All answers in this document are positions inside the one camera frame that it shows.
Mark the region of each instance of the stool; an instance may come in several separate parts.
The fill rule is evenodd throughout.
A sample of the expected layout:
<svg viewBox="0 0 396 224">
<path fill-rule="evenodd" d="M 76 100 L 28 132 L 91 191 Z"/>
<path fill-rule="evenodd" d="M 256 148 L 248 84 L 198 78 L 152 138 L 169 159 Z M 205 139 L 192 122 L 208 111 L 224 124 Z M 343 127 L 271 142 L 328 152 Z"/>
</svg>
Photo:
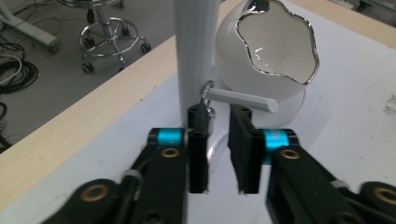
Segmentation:
<svg viewBox="0 0 396 224">
<path fill-rule="evenodd" d="M 133 49 L 139 40 L 143 40 L 140 46 L 143 53 L 151 50 L 147 39 L 140 35 L 133 23 L 119 18 L 109 18 L 106 7 L 117 2 L 123 7 L 123 0 L 58 0 L 59 3 L 68 7 L 87 8 L 87 21 L 90 25 L 82 31 L 79 44 L 84 51 L 82 70 L 85 73 L 93 72 L 91 58 L 95 57 L 118 57 L 121 68 L 126 64 L 121 54 Z M 94 21 L 96 12 L 98 21 Z"/>
</svg>

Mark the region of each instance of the gray floor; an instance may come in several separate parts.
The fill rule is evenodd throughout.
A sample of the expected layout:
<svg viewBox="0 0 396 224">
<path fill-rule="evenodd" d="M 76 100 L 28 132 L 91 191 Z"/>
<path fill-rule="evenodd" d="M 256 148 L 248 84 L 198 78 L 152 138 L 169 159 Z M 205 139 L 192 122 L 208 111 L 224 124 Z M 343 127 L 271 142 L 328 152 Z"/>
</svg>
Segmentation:
<svg viewBox="0 0 396 224">
<path fill-rule="evenodd" d="M 353 10 L 357 11 L 358 6 L 360 5 L 360 0 L 347 0 L 349 4 L 352 4 Z M 396 8 L 396 1 L 395 0 L 375 0 L 375 1 L 384 1 L 388 2 L 390 4 L 393 4 L 394 7 Z M 383 7 L 378 7 L 378 6 L 370 6 L 364 9 L 361 14 L 368 16 L 372 19 L 375 19 L 377 21 L 384 22 L 387 25 L 396 27 L 396 13 L 388 10 Z"/>
<path fill-rule="evenodd" d="M 132 21 L 153 48 L 175 33 L 172 0 L 124 1 L 123 9 L 114 5 L 109 7 L 108 14 L 112 17 Z M 10 9 L 20 2 L 25 1 L 4 1 Z M 117 59 L 98 59 L 92 62 L 95 67 L 92 74 L 82 72 L 80 67 L 82 54 L 78 38 L 87 25 L 86 12 L 84 9 L 66 7 L 55 2 L 38 8 L 37 12 L 29 18 L 28 21 L 50 17 L 61 19 L 63 27 L 56 34 L 60 38 L 61 45 L 59 51 L 53 54 L 44 46 L 35 44 L 27 37 L 22 40 L 21 45 L 28 52 L 26 61 L 37 66 L 40 76 L 27 89 L 0 96 L 0 102 L 8 106 L 5 117 L 7 127 L 2 135 L 7 137 L 11 143 L 16 143 L 57 116 L 83 96 L 114 77 L 120 69 Z M 60 23 L 56 20 L 42 21 L 35 25 L 49 33 L 57 32 L 60 29 Z M 6 37 L 9 42 L 16 42 L 22 37 L 21 34 L 10 29 L 3 31 L 1 35 Z M 126 53 L 124 58 L 127 64 L 131 64 L 142 56 L 140 48 L 136 48 Z"/>
</svg>

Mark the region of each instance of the metal stool base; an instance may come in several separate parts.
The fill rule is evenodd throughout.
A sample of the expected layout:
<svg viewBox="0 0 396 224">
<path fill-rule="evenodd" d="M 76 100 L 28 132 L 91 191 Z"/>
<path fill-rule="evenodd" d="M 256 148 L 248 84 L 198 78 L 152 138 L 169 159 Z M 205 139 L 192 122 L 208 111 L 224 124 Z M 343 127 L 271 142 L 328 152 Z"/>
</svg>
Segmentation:
<svg viewBox="0 0 396 224">
<path fill-rule="evenodd" d="M 85 73 L 93 71 L 92 58 L 97 57 L 118 57 L 122 70 L 126 66 L 122 54 L 133 49 L 140 40 L 144 42 L 140 46 L 143 53 L 151 50 L 147 39 L 140 35 L 132 22 L 109 18 L 103 8 L 97 8 L 95 11 L 99 21 L 85 27 L 79 39 L 84 51 L 84 63 L 81 67 Z"/>
</svg>

